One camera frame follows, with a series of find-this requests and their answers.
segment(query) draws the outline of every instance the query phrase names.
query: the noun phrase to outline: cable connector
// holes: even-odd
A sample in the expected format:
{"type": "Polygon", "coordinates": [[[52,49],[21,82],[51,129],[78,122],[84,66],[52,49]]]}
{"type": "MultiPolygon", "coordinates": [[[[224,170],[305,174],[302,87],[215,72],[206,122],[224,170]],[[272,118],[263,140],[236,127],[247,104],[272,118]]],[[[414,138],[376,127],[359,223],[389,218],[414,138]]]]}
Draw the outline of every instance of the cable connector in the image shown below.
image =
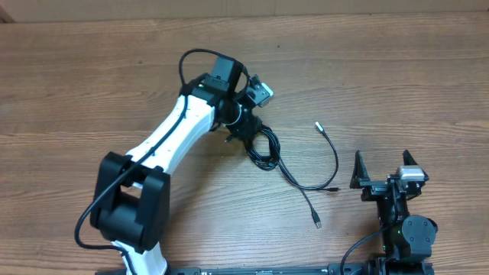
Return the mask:
{"type": "Polygon", "coordinates": [[[316,223],[316,227],[320,229],[322,225],[321,225],[321,219],[319,218],[318,212],[316,212],[316,210],[313,209],[312,214],[313,214],[314,223],[316,223]]]}
{"type": "Polygon", "coordinates": [[[319,131],[321,131],[322,133],[324,133],[324,128],[322,127],[322,125],[316,121],[316,127],[319,129],[319,131]]]}
{"type": "Polygon", "coordinates": [[[324,188],[323,190],[328,191],[328,192],[338,192],[339,188],[338,187],[329,187],[329,188],[324,188]]]}
{"type": "Polygon", "coordinates": [[[228,143],[229,141],[232,141],[233,139],[235,138],[235,136],[233,136],[232,134],[230,134],[226,139],[225,139],[225,143],[228,143]]]}

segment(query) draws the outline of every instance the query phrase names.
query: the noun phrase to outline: wood grain surface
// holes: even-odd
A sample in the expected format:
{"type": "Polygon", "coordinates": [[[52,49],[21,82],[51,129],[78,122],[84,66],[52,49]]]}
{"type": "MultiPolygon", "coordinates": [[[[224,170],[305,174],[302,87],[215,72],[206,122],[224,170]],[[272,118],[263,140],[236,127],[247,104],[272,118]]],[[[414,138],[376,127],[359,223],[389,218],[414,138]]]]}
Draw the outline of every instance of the wood grain surface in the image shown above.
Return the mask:
{"type": "Polygon", "coordinates": [[[488,0],[0,0],[19,23],[486,11],[488,0]]]}
{"type": "MultiPolygon", "coordinates": [[[[242,61],[276,92],[256,111],[304,185],[334,169],[339,193],[300,192],[259,170],[226,130],[205,135],[172,178],[161,238],[173,266],[285,267],[339,262],[378,230],[376,205],[348,188],[355,151],[383,179],[409,149],[431,180],[410,202],[439,233],[437,274],[489,265],[489,14],[334,15],[0,25],[0,273],[91,274],[122,266],[85,251],[73,228],[100,160],[137,146],[175,105],[177,61],[194,47],[242,61]]],[[[209,71],[196,54],[186,78],[209,71]]],[[[258,139],[261,150],[265,140],[258,139]]],[[[103,242],[85,225],[82,238],[103,242]]],[[[372,241],[349,261],[381,249],[372,241]]]]}

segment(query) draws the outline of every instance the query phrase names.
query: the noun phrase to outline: black bracket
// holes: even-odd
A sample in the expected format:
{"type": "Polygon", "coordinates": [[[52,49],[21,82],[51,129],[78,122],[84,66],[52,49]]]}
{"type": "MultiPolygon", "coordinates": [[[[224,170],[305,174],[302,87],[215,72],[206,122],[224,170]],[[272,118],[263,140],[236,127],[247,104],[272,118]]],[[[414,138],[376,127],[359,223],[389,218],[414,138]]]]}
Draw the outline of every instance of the black bracket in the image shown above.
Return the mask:
{"type": "Polygon", "coordinates": [[[398,192],[406,194],[408,199],[413,199],[421,195],[421,188],[425,186],[426,181],[429,180],[429,176],[418,166],[418,163],[413,159],[413,156],[411,156],[408,150],[403,152],[403,162],[404,166],[400,167],[398,172],[402,171],[401,168],[411,168],[422,171],[424,176],[416,180],[409,180],[409,177],[404,179],[402,175],[396,172],[395,174],[388,175],[386,180],[371,180],[368,176],[360,150],[357,150],[355,153],[355,166],[350,180],[350,188],[363,189],[361,194],[362,201],[377,201],[389,191],[390,183],[394,183],[397,185],[398,192]]]}
{"type": "MultiPolygon", "coordinates": [[[[94,198],[129,167],[131,156],[108,153],[100,163],[94,198]]],[[[100,230],[109,241],[121,241],[137,252],[151,250],[159,241],[170,215],[170,175],[163,168],[153,169],[139,165],[121,185],[129,187],[141,183],[141,197],[136,198],[114,188],[95,207],[90,224],[100,230]]]]}

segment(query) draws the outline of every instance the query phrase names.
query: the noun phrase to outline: wooden table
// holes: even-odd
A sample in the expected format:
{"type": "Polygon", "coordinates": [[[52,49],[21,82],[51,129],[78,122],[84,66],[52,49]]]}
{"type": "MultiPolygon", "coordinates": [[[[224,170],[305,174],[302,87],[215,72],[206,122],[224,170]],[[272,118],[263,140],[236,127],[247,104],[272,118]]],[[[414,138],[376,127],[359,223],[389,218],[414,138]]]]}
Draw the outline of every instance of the wooden table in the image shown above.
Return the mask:
{"type": "MultiPolygon", "coordinates": [[[[339,153],[332,186],[300,192],[259,170],[225,129],[205,135],[172,178],[161,243],[173,266],[279,267],[339,262],[378,230],[376,205],[349,189],[355,151],[384,179],[409,149],[431,176],[412,214],[439,233],[437,274],[489,265],[489,14],[0,25],[0,273],[91,274],[121,267],[114,251],[73,240],[100,160],[140,144],[174,107],[177,61],[193,47],[241,60],[276,92],[256,112],[278,135],[304,185],[331,175],[326,128],[339,153]]],[[[209,71],[195,55],[187,79],[209,71]]],[[[265,148],[260,138],[258,146],[265,148]]],[[[84,225],[82,238],[103,242],[84,225]]],[[[363,261],[380,240],[355,251],[363,261]]]]}

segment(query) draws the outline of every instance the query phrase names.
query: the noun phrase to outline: usb connector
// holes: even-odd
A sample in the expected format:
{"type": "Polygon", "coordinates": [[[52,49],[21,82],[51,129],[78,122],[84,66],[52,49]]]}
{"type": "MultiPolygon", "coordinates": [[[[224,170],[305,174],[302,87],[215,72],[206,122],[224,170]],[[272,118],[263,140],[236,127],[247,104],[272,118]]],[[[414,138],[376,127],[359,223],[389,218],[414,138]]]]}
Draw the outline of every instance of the usb connector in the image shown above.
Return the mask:
{"type": "Polygon", "coordinates": [[[322,125],[316,121],[316,127],[321,131],[321,132],[324,132],[324,128],[322,127],[322,125]]]}
{"type": "Polygon", "coordinates": [[[312,214],[313,214],[314,223],[316,223],[316,227],[320,229],[322,225],[321,225],[321,219],[319,218],[318,212],[316,212],[316,210],[313,209],[312,214]]]}

